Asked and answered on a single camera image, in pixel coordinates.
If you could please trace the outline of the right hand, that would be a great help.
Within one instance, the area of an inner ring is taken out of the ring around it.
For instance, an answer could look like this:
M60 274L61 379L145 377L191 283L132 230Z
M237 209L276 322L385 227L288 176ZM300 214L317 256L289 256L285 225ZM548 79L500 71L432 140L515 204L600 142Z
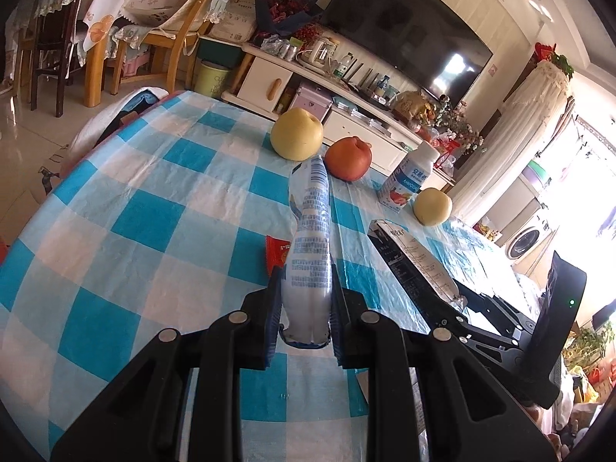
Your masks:
M568 449L564 449L561 437L551 431L548 423L551 419L551 413L534 403L530 406L523 406L523 409L527 415L532 419L534 424L538 427L541 433L550 441L553 446L556 456L559 460L562 460L564 456L568 455Z

